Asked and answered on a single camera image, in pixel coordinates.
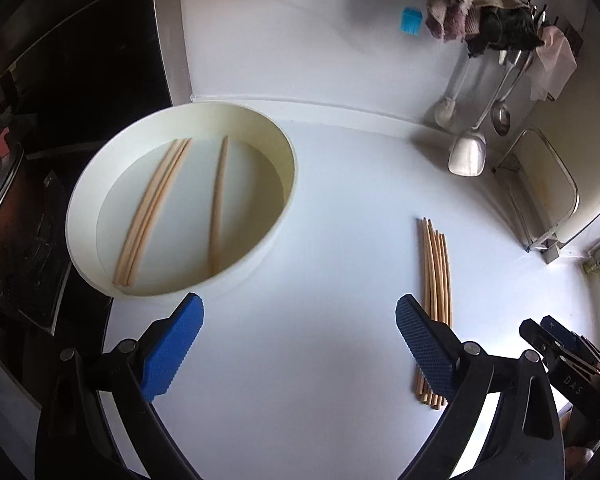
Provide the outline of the metal rack stand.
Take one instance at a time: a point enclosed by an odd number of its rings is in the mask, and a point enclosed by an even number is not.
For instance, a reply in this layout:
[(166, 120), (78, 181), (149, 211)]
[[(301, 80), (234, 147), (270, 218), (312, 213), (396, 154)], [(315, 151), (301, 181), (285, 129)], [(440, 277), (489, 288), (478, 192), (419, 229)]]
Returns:
[(524, 250), (545, 263), (557, 260), (564, 246), (558, 231), (578, 211), (580, 193), (552, 142), (539, 128), (525, 128), (492, 172), (513, 207)]

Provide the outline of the round white basin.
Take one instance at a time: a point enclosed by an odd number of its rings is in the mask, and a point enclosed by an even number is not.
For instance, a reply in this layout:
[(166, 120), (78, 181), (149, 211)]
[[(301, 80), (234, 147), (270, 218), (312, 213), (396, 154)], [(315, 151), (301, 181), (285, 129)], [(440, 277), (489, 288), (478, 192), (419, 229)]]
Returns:
[[(211, 209), (224, 136), (221, 270), (212, 275)], [(72, 263), (116, 299), (221, 296), (271, 249), (297, 172), (291, 140), (256, 110), (221, 102), (160, 110), (114, 136), (80, 175), (66, 218)]]

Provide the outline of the steel ladle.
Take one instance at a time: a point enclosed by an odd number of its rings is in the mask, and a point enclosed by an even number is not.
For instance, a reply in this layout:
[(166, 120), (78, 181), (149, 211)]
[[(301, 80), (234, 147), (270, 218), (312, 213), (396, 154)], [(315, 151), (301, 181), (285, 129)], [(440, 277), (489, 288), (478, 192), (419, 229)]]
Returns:
[(533, 52), (529, 51), (524, 56), (524, 62), (519, 65), (518, 73), (516, 73), (512, 83), (508, 86), (504, 94), (498, 98), (491, 107), (490, 117), (492, 120), (492, 126), (499, 136), (507, 136), (507, 133), (509, 133), (510, 125), (512, 124), (512, 118), (510, 117), (510, 111), (506, 102), (510, 94), (516, 88), (518, 82), (521, 81), (521, 78), (524, 76), (526, 70), (528, 70), (528, 67), (532, 62), (532, 58)]

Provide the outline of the pink hanging cloth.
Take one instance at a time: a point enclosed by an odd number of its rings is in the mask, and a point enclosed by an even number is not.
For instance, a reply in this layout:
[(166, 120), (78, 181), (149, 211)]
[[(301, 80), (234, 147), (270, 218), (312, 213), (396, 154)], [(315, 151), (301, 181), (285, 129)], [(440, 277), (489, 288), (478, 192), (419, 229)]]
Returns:
[(544, 27), (541, 39), (544, 44), (535, 49), (527, 70), (531, 84), (530, 99), (557, 100), (578, 64), (567, 37), (558, 27)]

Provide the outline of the dark hanging cloth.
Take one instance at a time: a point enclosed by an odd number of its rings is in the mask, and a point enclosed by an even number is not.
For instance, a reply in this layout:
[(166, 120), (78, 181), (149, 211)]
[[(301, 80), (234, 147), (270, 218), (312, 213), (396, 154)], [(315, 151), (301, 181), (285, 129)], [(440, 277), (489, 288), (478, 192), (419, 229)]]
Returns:
[(484, 6), (480, 9), (478, 34), (466, 39), (468, 56), (478, 58), (486, 50), (533, 51), (544, 46), (531, 11), (522, 8), (501, 9)]

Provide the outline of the blue wall sticker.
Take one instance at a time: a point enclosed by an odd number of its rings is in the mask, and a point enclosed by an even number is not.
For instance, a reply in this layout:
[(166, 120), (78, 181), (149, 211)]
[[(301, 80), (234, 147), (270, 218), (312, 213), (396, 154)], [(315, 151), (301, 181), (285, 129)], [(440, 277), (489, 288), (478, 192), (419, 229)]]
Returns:
[(417, 37), (422, 28), (422, 11), (415, 8), (404, 8), (401, 15), (400, 31)]

